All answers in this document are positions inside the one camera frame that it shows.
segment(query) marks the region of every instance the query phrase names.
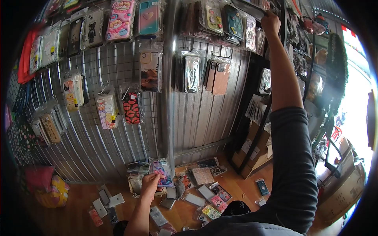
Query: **pink pillow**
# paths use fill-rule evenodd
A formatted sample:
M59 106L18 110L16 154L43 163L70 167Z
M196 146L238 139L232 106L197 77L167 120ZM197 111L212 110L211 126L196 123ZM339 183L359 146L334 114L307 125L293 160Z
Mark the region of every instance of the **pink pillow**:
M30 165L25 167L24 170L28 187L46 193L51 192L51 178L55 167Z

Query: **hand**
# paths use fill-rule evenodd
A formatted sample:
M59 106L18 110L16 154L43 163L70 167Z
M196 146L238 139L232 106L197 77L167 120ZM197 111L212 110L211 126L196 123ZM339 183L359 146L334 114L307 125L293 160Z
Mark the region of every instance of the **hand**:
M267 11L267 15L261 19L261 26L264 29L266 38L278 36L281 21L273 12Z
M146 201L151 204L151 202L154 199L155 192L162 191L162 188L158 188L158 181L159 179L163 179L164 175L162 174L149 174L143 177L142 180L142 190L141 190L141 195L140 199L141 201Z

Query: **wooden floor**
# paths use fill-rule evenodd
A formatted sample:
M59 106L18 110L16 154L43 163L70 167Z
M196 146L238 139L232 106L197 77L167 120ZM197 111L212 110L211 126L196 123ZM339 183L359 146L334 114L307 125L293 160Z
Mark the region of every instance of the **wooden floor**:
M250 207L251 211L256 211L258 206L255 204L255 201L258 200L261 195L254 180L264 178L268 189L271 190L273 177L272 164L267 165L250 178L244 180L241 176L236 174L225 158L219 158L219 161L221 165L227 167L228 172L222 176L215 177L215 181L218 181L219 184L233 196L232 200L242 200ZM92 206L92 202L99 198L97 186L71 184L70 188L67 205L63 208L44 208L33 197L25 196L26 205L30 210L30 214L45 235L113 235L113 227L110 225L108 216L102 218L104 222L102 226L95 227L87 212ZM137 200L133 198L132 194L129 192L126 180L123 185L109 184L107 188L113 196L122 193L125 203L116 206L117 216L120 221L129 220ZM200 196L200 193L195 189L191 189L190 191ZM160 201L161 198L155 197L152 206L159 206ZM170 211L160 206L159 209L177 231L181 231L183 226L190 228L200 228L201 226L200 221L192 219L192 215L197 207L186 201L176 201ZM340 231L341 224L342 219L332 226L324 228L325 226L321 223L321 220L316 217L308 235L337 235ZM156 226L151 222L150 231L157 231Z

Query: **person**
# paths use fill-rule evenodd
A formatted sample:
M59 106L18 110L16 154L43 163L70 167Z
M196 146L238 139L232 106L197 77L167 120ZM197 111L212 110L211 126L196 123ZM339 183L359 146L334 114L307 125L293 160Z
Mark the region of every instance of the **person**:
M176 236L301 235L314 220L318 187L311 155L308 119L298 81L278 36L281 22L267 12L261 20L270 47L273 183L266 204L256 212L241 201L231 202L222 216L195 231ZM141 196L124 236L149 235L149 210L160 176L143 178Z

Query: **corrugated metal wall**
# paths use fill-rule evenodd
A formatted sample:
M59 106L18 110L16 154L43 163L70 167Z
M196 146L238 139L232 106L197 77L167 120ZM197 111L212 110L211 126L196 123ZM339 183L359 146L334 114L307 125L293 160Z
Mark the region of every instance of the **corrugated metal wall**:
M199 93L176 93L175 152L216 142L229 136L241 98L249 53L206 41L181 38L179 48L200 49L210 58L215 55L232 58L232 68L224 96ZM202 60L204 70L207 59ZM68 113L64 104L60 78L70 69L86 74L89 104L79 112ZM114 182L126 177L126 165L148 157L159 157L159 95L143 92L144 123L103 130L98 118L93 91L101 84L118 86L139 78L139 57L135 43L108 44L84 51L79 56L55 63L33 80L30 114L47 100L56 97L63 108L68 130L62 142L48 148L38 146L35 159L56 167L58 175L73 182ZM219 147L175 159L180 165L214 155Z

